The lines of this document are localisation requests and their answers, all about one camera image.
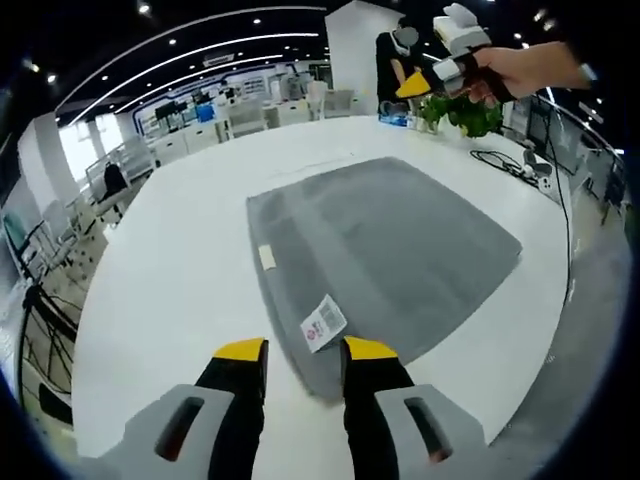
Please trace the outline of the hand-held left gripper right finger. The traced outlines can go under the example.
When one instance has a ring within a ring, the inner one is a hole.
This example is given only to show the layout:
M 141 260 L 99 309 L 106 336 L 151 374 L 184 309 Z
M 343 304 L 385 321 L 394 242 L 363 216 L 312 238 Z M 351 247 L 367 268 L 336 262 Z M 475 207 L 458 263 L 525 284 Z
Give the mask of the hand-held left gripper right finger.
M 416 384 L 387 345 L 341 340 L 344 428 L 357 479 L 480 479 L 480 422 L 431 384 Z

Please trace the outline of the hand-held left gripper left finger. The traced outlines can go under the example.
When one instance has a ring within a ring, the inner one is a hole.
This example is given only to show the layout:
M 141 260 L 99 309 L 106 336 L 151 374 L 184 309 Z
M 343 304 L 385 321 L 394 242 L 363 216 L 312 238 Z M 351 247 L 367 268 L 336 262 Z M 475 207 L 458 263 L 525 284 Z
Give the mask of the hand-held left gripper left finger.
M 219 348 L 193 384 L 134 415 L 107 453 L 118 479 L 250 479 L 264 428 L 269 342 Z

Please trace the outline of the person's right hand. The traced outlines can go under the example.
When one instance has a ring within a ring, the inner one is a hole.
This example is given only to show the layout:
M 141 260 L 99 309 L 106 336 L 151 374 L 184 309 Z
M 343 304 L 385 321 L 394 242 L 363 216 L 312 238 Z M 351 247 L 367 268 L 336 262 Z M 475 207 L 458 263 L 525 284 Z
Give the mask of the person's right hand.
M 477 50 L 474 58 L 480 68 L 495 72 L 516 99 L 546 87 L 590 88 L 590 80 L 564 42 L 548 42 L 520 50 L 488 47 Z

